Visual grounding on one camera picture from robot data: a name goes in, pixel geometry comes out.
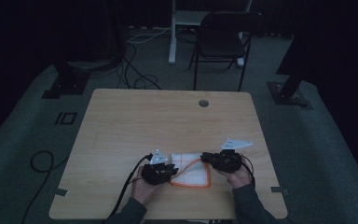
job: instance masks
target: white card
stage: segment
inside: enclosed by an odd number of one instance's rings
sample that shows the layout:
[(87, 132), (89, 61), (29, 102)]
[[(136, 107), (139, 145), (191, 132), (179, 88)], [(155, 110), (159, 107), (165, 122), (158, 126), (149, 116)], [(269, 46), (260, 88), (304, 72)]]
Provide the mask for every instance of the white card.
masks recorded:
[(163, 162), (166, 162), (168, 158), (159, 151), (159, 149), (156, 149), (156, 153), (153, 155), (152, 159), (150, 160), (150, 165), (160, 164)]
[(237, 149), (240, 147), (248, 147), (253, 143), (248, 141), (240, 141), (228, 138), (225, 144), (221, 146), (222, 149)]

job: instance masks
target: desk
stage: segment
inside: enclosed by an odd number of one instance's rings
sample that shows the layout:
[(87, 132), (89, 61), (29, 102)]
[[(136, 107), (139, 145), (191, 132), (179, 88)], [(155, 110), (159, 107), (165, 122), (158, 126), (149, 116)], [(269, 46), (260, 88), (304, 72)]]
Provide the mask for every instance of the desk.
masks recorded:
[[(209, 105), (201, 107), (200, 100)], [(136, 162), (158, 148), (172, 153), (220, 152), (227, 140), (252, 141), (238, 152), (255, 167), (256, 191), (276, 218), (287, 210), (252, 98), (245, 92), (96, 90), (79, 129), (50, 217), (103, 219), (113, 210)], [(131, 186), (121, 207), (130, 197)], [(147, 205), (145, 219), (233, 219), (231, 187), (211, 171), (211, 187), (189, 189), (165, 184)]]
[[(244, 5), (244, 10), (249, 11), (251, 4), (252, 0), (246, 1), (246, 4)], [(176, 25), (200, 25), (202, 19), (208, 13), (208, 11), (176, 10), (176, 0), (172, 0), (172, 31), (170, 55), (168, 57), (169, 64), (175, 64), (176, 62)], [(239, 58), (237, 60), (237, 65), (239, 67), (243, 66), (243, 58)]]

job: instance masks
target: person's arm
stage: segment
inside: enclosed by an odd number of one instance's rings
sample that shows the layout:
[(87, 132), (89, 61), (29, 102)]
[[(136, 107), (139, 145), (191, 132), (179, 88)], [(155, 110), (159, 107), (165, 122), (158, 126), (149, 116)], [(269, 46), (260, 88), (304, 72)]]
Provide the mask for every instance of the person's arm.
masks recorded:
[(138, 169), (138, 175), (133, 178), (131, 197), (120, 213), (109, 217), (104, 224), (139, 224), (146, 214), (146, 205), (152, 196), (162, 187), (147, 184), (141, 177), (143, 166)]
[(244, 166), (232, 174), (217, 172), (224, 175), (227, 182), (232, 186), (235, 214), (240, 224), (278, 223), (258, 199), (255, 187), (252, 185), (251, 176)]

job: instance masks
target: white cable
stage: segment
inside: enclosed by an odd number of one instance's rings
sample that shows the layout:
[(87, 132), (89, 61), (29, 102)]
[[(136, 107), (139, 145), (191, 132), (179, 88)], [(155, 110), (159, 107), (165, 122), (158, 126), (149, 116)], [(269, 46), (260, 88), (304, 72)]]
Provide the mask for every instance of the white cable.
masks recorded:
[[(153, 38), (156, 37), (156, 36), (159, 36), (159, 35), (164, 34), (164, 33), (165, 33), (166, 31), (168, 31), (169, 29), (171, 29), (171, 27), (168, 27), (168, 28), (164, 29), (162, 32), (160, 32), (160, 33), (158, 33), (158, 34), (141, 34), (141, 35), (136, 35), (135, 37), (129, 39), (129, 40), (127, 41), (127, 43), (130, 43), (130, 44), (143, 44), (143, 43), (145, 43), (145, 42), (147, 42), (147, 41), (153, 39)], [(143, 35), (152, 35), (152, 36), (151, 36), (150, 38), (144, 40), (144, 41), (132, 42), (133, 39), (138, 38), (139, 36), (143, 36)]]

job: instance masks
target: gray carpet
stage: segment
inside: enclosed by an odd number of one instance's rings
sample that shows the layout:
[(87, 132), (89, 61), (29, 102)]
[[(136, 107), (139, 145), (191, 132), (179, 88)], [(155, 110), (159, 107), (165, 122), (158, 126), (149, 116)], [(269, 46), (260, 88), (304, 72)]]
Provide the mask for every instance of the gray carpet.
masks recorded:
[[(158, 32), (138, 30), (131, 33)], [(194, 40), (185, 32), (182, 38)], [(285, 81), (276, 70), (291, 39), (257, 37), (242, 91), (253, 96), (255, 108), (293, 223), (358, 223), (358, 166), (314, 86), (303, 82), (300, 89), (313, 110), (299, 106), (275, 105), (267, 81)], [(163, 90), (192, 90), (193, 70), (187, 70), (193, 45), (178, 42), (176, 64), (168, 64), (170, 39), (160, 35), (142, 44), (133, 44), (136, 55), (131, 62), (143, 75), (158, 78)], [(126, 58), (133, 54), (127, 48)], [(75, 63), (83, 69), (95, 63)], [(54, 154), (54, 164), (67, 158), (75, 142), (93, 90), (127, 86), (119, 81), (123, 63), (117, 69), (93, 72), (83, 95), (64, 95), (60, 99), (41, 99), (57, 73), (53, 67), (38, 76), (0, 128), (0, 224), (21, 223), (34, 195), (48, 173), (32, 170), (30, 159), (40, 150)], [(225, 70), (225, 64), (201, 64), (199, 91), (235, 91), (241, 70)], [(138, 75), (128, 71), (130, 84)], [(60, 113), (77, 113), (74, 124), (56, 124)], [(48, 169), (47, 154), (34, 159), (41, 170)], [(48, 210), (53, 191), (59, 185), (64, 166), (51, 172), (46, 185), (29, 209), (25, 223), (101, 223), (101, 220), (52, 220)]]

